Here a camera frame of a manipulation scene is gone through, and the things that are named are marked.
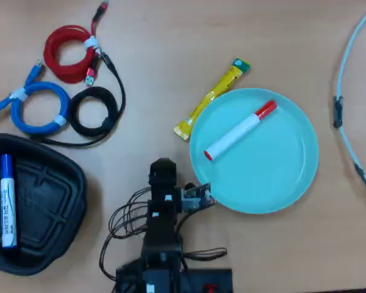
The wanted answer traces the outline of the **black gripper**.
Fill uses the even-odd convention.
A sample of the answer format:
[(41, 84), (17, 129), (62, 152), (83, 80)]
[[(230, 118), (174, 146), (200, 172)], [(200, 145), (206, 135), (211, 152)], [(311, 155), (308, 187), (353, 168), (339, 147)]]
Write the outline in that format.
[(160, 158), (150, 165), (149, 185), (150, 214), (178, 214), (182, 212), (181, 189), (177, 186), (176, 163), (169, 158)]

